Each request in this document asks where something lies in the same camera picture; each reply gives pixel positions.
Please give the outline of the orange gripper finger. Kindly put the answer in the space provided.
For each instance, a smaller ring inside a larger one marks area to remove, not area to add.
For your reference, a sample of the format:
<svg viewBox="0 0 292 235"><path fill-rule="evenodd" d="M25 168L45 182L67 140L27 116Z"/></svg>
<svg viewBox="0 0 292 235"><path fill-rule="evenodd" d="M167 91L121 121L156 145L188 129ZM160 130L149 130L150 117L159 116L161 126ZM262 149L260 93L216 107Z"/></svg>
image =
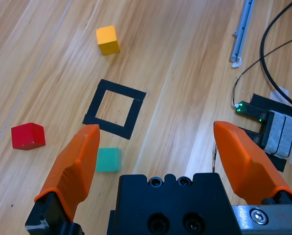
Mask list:
<svg viewBox="0 0 292 235"><path fill-rule="evenodd" d="M223 168L236 195L249 205L261 204L280 191L292 199L292 189L243 129L226 121L215 121L213 130Z"/></svg>
<svg viewBox="0 0 292 235"><path fill-rule="evenodd" d="M80 129L57 156L25 223L31 235L82 235L77 206L90 191L100 142L97 124Z"/></svg>

